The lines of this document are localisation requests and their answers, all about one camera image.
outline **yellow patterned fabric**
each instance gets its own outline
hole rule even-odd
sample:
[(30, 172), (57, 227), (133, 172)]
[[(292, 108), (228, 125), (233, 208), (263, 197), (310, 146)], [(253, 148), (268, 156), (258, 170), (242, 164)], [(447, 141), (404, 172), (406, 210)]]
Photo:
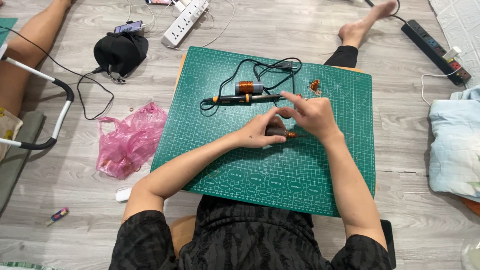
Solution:
[[(22, 120), (0, 107), (0, 138), (14, 140), (22, 125)], [(9, 145), (0, 143), (0, 161), (5, 157), (9, 148)]]

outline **black power strip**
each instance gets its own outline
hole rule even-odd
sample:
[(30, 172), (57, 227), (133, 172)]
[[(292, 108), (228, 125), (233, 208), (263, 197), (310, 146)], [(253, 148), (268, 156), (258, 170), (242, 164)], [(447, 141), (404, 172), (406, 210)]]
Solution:
[(455, 70), (458, 71), (448, 78), (456, 85), (466, 83), (471, 75), (455, 61), (455, 59), (445, 60), (443, 56), (446, 50), (438, 44), (438, 42), (430, 36), (425, 29), (415, 20), (408, 21), (402, 26), (402, 31), (425, 53), (430, 60), (445, 74), (451, 74)]

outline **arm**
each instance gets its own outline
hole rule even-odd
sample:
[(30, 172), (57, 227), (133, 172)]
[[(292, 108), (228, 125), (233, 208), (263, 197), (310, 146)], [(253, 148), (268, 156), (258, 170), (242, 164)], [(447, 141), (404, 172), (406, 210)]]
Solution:
[(280, 118), (275, 116), (277, 111), (277, 108), (272, 108), (266, 114), (257, 115), (238, 131), (182, 154), (142, 178), (132, 188), (122, 222), (145, 210), (163, 213), (163, 203), (167, 198), (179, 192), (208, 164), (230, 150), (285, 142), (286, 139), (282, 136), (265, 136), (268, 124), (285, 127)]
[(283, 114), (291, 115), (325, 147), (335, 202), (347, 238), (353, 234), (361, 234), (374, 239), (387, 249), (377, 206), (350, 155), (343, 133), (335, 123), (330, 100), (328, 98), (304, 100), (287, 92), (282, 92), (282, 95), (293, 102), (298, 110), (284, 107)]

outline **leg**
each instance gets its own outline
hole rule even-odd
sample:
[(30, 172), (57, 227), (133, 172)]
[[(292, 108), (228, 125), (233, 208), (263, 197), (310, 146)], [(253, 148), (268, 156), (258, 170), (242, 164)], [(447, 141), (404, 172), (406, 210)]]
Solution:
[(376, 5), (365, 18), (342, 26), (338, 32), (342, 46), (338, 47), (325, 65), (354, 68), (362, 39), (377, 20), (387, 17), (395, 7), (395, 1)]
[[(71, 0), (53, 0), (49, 7), (35, 15), (22, 27), (20, 34), (45, 51), (49, 51), (63, 16), (70, 6)], [(5, 55), (32, 68), (35, 68), (45, 57), (41, 50), (19, 36), (14, 37), (8, 43)], [(0, 85), (2, 86), (0, 88), (0, 107), (18, 116), (29, 76), (29, 72), (5, 61), (0, 61)]]

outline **black shirt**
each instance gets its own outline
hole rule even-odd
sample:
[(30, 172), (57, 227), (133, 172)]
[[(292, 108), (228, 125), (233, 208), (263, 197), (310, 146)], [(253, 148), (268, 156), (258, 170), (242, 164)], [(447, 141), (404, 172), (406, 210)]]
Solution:
[(165, 216), (148, 210), (120, 227), (109, 269), (391, 269), (387, 251), (363, 235), (349, 237), (329, 262), (312, 227), (309, 214), (203, 196), (178, 259)]

